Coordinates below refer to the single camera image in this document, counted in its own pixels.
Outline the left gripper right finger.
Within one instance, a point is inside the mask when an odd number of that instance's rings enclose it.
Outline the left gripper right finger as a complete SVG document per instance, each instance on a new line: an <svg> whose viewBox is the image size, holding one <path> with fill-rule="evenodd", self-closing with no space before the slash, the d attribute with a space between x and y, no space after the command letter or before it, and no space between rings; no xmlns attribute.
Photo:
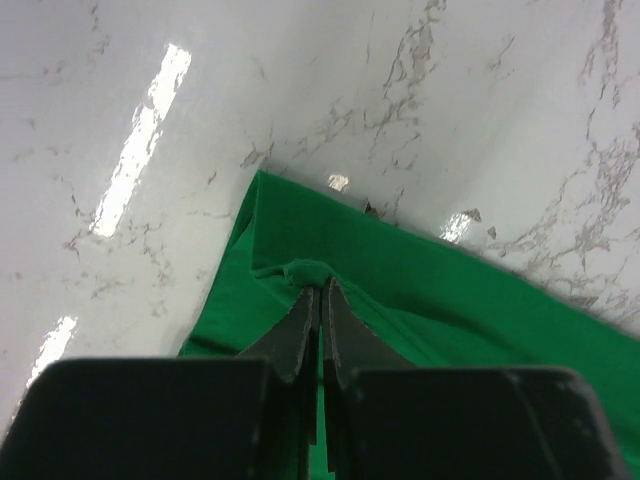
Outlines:
<svg viewBox="0 0 640 480"><path fill-rule="evenodd" d="M602 404L556 367L422 368L321 300L329 470L339 479L628 479Z"/></svg>

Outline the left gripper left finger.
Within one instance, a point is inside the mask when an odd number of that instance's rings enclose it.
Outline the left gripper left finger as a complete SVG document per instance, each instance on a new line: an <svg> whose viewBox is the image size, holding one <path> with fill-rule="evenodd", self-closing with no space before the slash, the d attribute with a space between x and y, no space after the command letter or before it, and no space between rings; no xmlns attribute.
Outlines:
<svg viewBox="0 0 640 480"><path fill-rule="evenodd" d="M320 293L231 358L75 359L28 388L5 479L306 479Z"/></svg>

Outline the green polo shirt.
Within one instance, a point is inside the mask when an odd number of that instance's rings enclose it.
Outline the green polo shirt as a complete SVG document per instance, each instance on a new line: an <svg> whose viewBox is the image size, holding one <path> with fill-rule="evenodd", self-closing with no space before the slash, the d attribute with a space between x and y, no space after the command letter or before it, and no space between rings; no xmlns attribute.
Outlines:
<svg viewBox="0 0 640 480"><path fill-rule="evenodd" d="M463 250L258 172L243 199L183 356L230 357L336 279L355 314L425 367L559 365L600 397L639 470L639 343Z"/></svg>

